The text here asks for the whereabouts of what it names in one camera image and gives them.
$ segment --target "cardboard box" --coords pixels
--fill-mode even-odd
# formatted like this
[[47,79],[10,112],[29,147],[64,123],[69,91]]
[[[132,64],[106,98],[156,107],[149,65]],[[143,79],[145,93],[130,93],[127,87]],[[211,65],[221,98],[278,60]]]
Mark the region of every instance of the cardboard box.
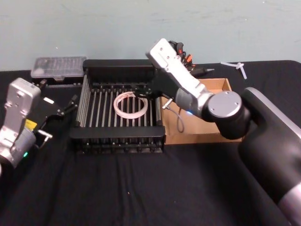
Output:
[[[202,79],[200,81],[213,93],[231,90],[228,79]],[[162,97],[161,102],[164,105],[167,99]],[[179,112],[179,107],[174,102],[170,104],[170,107]],[[166,129],[166,145],[241,141],[241,139],[228,140],[222,137],[215,123],[205,122],[185,110],[181,110],[180,115],[185,126],[183,133],[177,130],[177,115],[170,110],[162,110],[162,121]]]

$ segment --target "white ring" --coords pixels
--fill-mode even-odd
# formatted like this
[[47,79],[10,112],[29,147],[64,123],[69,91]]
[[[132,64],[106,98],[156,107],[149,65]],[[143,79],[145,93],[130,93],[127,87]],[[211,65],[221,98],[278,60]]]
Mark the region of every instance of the white ring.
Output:
[[136,96],[135,96],[135,94],[133,92],[125,92],[125,93],[122,93],[122,94],[120,94],[119,96],[117,96],[115,98],[113,106],[114,106],[116,114],[119,115],[121,118],[124,118],[124,119],[137,119],[137,118],[140,118],[147,111],[147,108],[148,108],[148,101],[147,101],[147,99],[145,99],[145,98],[139,98],[144,103],[144,106],[143,106],[143,108],[140,111],[135,112],[135,113],[125,113],[125,112],[123,112],[122,110],[120,110],[118,108],[118,104],[123,99],[129,98],[129,97],[136,97]]

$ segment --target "small white tag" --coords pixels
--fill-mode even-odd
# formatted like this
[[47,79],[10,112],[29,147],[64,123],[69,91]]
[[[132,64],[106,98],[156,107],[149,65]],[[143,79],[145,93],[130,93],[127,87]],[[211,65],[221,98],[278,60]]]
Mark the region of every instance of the small white tag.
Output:
[[46,102],[48,102],[48,103],[50,103],[50,104],[52,104],[52,105],[53,105],[53,103],[54,103],[54,101],[51,100],[51,99],[49,99],[48,97],[44,97],[43,100],[45,100]]

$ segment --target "black tablecloth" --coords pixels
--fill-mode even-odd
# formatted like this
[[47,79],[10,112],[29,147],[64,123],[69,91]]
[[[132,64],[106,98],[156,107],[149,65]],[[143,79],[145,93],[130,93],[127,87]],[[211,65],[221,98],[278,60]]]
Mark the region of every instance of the black tablecloth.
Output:
[[[220,64],[210,78],[234,91],[252,86],[301,127],[301,64],[245,63],[248,79]],[[29,71],[0,73],[7,85]],[[53,90],[62,104],[72,96]],[[4,112],[1,109],[0,119]],[[54,138],[25,159],[1,190],[0,225],[285,226],[287,221],[240,161],[237,144],[167,146],[163,154],[78,156],[68,145],[70,122],[52,123]]]

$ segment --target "white plastic tube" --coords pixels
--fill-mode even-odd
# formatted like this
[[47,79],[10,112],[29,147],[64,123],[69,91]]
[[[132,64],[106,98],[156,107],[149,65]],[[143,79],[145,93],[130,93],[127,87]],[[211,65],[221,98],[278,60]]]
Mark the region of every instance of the white plastic tube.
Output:
[[229,63],[226,63],[226,62],[221,62],[222,65],[226,65],[226,66],[230,66],[230,67],[235,67],[237,70],[240,69],[242,74],[243,74],[243,77],[244,79],[247,79],[246,77],[246,73],[245,73],[245,70],[244,70],[244,65],[245,64],[242,64],[242,63],[237,63],[236,65],[234,64],[229,64]]
[[121,111],[118,108],[118,104],[123,99],[129,98],[129,97],[136,97],[136,96],[135,96],[135,94],[133,92],[125,92],[125,93],[121,93],[119,96],[117,96],[115,98],[113,106],[114,106],[116,114],[119,115],[121,118],[124,118],[124,119],[137,119],[137,118],[140,118],[147,111],[147,108],[148,108],[148,101],[147,101],[147,99],[145,99],[145,98],[139,98],[144,103],[144,106],[143,106],[143,108],[140,111],[135,112],[135,113],[126,113],[126,112]]

